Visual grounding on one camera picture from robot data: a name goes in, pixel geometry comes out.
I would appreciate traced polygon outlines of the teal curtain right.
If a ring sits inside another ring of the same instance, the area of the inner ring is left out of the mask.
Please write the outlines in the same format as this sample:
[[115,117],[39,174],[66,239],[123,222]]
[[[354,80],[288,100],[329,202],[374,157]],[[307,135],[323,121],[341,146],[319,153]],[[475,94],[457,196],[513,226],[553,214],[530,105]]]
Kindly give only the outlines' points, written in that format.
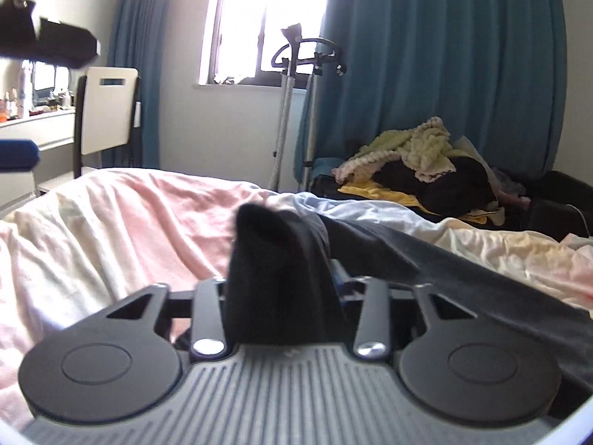
[[567,92],[562,0],[328,0],[322,34],[347,71],[325,72],[305,98],[318,117],[316,173],[434,116],[494,167],[531,178],[553,167]]

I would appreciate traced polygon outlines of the white black chair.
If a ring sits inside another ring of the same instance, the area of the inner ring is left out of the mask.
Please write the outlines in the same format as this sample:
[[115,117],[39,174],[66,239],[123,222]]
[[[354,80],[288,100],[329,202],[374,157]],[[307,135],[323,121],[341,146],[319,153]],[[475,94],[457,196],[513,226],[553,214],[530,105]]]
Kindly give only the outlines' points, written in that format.
[[56,187],[96,170],[85,158],[127,148],[139,112],[141,76],[130,67],[92,66],[76,88],[72,143],[72,171],[38,185],[46,194]]

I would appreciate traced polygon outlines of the yellow cloth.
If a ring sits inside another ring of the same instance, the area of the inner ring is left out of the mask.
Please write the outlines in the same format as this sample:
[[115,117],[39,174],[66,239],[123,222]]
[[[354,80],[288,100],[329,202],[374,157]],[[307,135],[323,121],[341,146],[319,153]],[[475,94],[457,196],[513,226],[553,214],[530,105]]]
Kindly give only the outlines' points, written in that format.
[[[340,187],[338,191],[342,194],[358,196],[364,199],[384,200],[408,208],[418,208],[420,211],[427,213],[430,216],[439,217],[439,214],[435,214],[425,209],[415,196],[381,187],[378,183],[372,180],[361,184],[349,183]],[[497,209],[494,211],[476,210],[461,215],[458,219],[473,224],[483,225],[490,222],[495,226],[502,226],[504,221],[506,221],[506,216],[504,215],[504,209]]]

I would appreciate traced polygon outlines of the dark navy garment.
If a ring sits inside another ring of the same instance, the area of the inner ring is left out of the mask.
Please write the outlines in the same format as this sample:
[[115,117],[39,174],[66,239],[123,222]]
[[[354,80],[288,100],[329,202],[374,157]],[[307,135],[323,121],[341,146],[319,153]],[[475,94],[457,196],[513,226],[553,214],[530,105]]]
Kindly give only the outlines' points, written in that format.
[[235,233],[184,336],[182,409],[200,429],[520,438],[592,397],[591,320],[547,295],[382,225],[247,204]]

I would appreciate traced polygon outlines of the blue curtain left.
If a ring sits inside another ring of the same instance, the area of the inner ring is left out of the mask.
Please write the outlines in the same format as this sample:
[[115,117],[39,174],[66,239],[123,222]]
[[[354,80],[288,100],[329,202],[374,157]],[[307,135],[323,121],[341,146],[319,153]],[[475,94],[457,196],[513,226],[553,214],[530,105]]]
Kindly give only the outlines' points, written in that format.
[[161,75],[170,0],[119,0],[107,64],[139,72],[141,123],[133,130],[134,164],[158,169],[160,159]]

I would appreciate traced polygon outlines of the black sofa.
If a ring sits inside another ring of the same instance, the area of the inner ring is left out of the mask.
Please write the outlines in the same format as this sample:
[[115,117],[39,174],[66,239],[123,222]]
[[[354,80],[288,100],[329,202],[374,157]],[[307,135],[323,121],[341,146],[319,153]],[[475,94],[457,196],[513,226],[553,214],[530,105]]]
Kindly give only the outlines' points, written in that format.
[[592,186],[558,171],[541,179],[511,175],[523,184],[531,204],[527,210],[505,206],[502,226],[474,224],[485,230],[536,231],[563,240],[569,234],[592,236]]

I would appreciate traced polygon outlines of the cream knitted blanket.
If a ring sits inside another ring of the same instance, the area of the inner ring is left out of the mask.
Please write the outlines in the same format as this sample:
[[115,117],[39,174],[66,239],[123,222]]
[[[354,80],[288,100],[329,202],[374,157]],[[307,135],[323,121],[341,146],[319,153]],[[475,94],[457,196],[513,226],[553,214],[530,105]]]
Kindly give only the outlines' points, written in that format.
[[466,155],[452,147],[449,137],[449,131],[438,116],[413,129],[385,131],[333,169],[334,178],[339,184],[364,183],[387,163],[400,162],[413,171],[418,181],[434,182],[456,171],[452,158]]

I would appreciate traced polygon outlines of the white desk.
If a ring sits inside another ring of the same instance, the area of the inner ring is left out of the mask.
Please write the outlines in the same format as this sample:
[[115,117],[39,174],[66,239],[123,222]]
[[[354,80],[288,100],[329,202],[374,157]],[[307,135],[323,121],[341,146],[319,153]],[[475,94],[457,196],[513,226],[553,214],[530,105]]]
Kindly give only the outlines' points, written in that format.
[[38,197],[46,181],[72,171],[74,110],[1,123],[1,216]]

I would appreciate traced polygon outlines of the window frame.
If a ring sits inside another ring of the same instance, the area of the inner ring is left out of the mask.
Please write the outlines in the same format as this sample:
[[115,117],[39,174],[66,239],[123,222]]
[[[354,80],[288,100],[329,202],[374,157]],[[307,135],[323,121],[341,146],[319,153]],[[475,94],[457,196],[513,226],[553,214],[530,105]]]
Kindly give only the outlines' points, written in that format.
[[294,24],[305,37],[321,34],[328,0],[209,0],[199,82],[277,86],[271,65]]

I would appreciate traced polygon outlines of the black clothes pile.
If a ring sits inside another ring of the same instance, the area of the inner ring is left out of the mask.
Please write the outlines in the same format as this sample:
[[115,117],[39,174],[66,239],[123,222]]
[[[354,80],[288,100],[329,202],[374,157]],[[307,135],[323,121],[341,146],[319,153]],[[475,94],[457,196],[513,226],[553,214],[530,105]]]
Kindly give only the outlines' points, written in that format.
[[433,182],[420,181],[401,161],[386,163],[372,179],[383,188],[414,196],[427,211],[443,217],[459,217],[486,210],[497,202],[486,169],[471,157],[451,159],[455,171]]

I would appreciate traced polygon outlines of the pastel bed sheet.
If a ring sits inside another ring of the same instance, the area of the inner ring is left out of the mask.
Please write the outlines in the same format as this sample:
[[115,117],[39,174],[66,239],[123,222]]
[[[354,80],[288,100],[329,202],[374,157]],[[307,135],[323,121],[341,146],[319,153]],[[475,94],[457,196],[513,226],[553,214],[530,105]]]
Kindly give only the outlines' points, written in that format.
[[[569,233],[430,222],[386,201],[275,194],[247,182],[103,170],[31,200],[1,222],[1,418],[21,427],[24,355],[44,336],[154,283],[175,290],[227,272],[244,204],[307,216],[352,274],[432,281],[553,347],[592,379],[592,242]],[[336,225],[338,235],[330,235]]]

